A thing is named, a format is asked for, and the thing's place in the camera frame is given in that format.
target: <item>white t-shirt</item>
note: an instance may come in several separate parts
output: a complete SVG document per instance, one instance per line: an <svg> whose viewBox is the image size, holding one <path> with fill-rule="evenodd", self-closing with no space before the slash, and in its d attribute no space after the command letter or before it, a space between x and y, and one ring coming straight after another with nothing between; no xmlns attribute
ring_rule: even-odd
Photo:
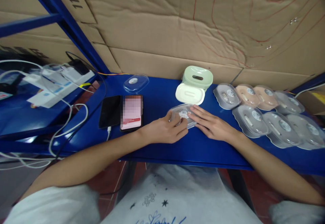
<svg viewBox="0 0 325 224"><path fill-rule="evenodd" d="M98 193L87 185L50 187L20 201L5 224L100 223ZM322 223L325 208L284 201L273 223ZM152 165L102 224L261 223L217 169Z"/></svg>

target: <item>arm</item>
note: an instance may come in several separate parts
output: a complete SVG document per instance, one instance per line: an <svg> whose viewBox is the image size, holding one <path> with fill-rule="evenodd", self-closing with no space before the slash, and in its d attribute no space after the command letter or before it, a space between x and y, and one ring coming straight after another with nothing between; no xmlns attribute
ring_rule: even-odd
<svg viewBox="0 0 325 224"><path fill-rule="evenodd" d="M118 158L151 143L175 143L187 133L187 121L179 116L169 122L171 111L139 130L69 156L39 175L22 196L47 187L68 187L87 182Z"/></svg>
<svg viewBox="0 0 325 224"><path fill-rule="evenodd" d="M298 173L281 160L253 143L243 133L220 118L195 105L189 117L208 138L222 140L232 145L253 166L262 178L276 191L293 201L324 205L324 198Z"/></svg>

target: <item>finger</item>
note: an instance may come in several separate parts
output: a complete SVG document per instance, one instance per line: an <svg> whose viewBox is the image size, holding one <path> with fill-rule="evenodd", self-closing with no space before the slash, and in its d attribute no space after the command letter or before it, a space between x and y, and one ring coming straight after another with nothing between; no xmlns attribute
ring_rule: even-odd
<svg viewBox="0 0 325 224"><path fill-rule="evenodd" d="M195 107L191 107L191 111L194 112L196 115L198 115L199 117L207 120L207 121L211 121L214 117L212 115L208 115L198 109L196 109Z"/></svg>
<svg viewBox="0 0 325 224"><path fill-rule="evenodd" d="M197 122L197 123L199 123L199 124L201 124L201 125L203 125L203 126L205 126L205 127L207 127L207 128L210 127L210 122L209 122L209 121L207 121L207 120L205 120L205 119L202 119L202 118L199 118L199 117L195 116L195 115L192 114L192 113L188 113L187 115L188 115L188 117L191 118L193 121L195 121L195 122Z"/></svg>
<svg viewBox="0 0 325 224"><path fill-rule="evenodd" d="M182 118L182 122L174 127L173 133L178 134L179 132L183 131L187 128L187 120L185 118Z"/></svg>
<svg viewBox="0 0 325 224"><path fill-rule="evenodd" d="M195 109L201 111L202 113L205 113L205 114L207 114L207 115L211 115L211 116L213 116L211 113L207 112L205 109L202 109L202 108L201 108L200 106L198 106L198 105L193 105L193 107L194 107Z"/></svg>
<svg viewBox="0 0 325 224"><path fill-rule="evenodd" d="M200 129L208 138L213 138L213 134L212 132L207 129L206 127L200 125L200 124L196 124L195 125L198 129Z"/></svg>
<svg viewBox="0 0 325 224"><path fill-rule="evenodd" d="M172 112L171 110L168 111L168 112L167 112L167 115L165 115L165 116L163 117L163 119L169 121L170 117L172 116L172 113L173 113L173 112Z"/></svg>
<svg viewBox="0 0 325 224"><path fill-rule="evenodd" d="M169 123L172 127L176 126L178 123L180 123L181 117L179 114L176 113L175 118Z"/></svg>
<svg viewBox="0 0 325 224"><path fill-rule="evenodd" d="M176 141L180 140L182 137L184 137L187 133L189 132L189 130L187 128L185 128L184 130L180 131L177 135L176 135Z"/></svg>

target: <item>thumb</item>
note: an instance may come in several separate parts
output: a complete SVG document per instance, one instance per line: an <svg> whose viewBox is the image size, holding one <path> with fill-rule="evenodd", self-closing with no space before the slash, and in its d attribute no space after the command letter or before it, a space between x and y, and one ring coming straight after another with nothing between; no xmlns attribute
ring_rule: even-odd
<svg viewBox="0 0 325 224"><path fill-rule="evenodd" d="M205 126L202 126L200 124L195 125L198 129L200 129L208 138L213 139L213 134L212 132L207 129Z"/></svg>

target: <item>person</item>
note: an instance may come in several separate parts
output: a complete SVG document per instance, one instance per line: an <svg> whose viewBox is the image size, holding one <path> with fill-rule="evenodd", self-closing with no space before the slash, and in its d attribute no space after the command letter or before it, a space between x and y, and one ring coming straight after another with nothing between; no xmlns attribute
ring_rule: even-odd
<svg viewBox="0 0 325 224"><path fill-rule="evenodd" d="M276 191L290 201L270 210L273 223L321 223L325 200L289 166L243 133L199 106L189 113L208 138L233 146ZM13 207L5 223L100 223L98 193L85 182L110 163L152 143L175 143L187 120L171 111L139 130L95 145L49 167ZM246 203L223 183L215 168L152 165L102 223L261 223Z"/></svg>

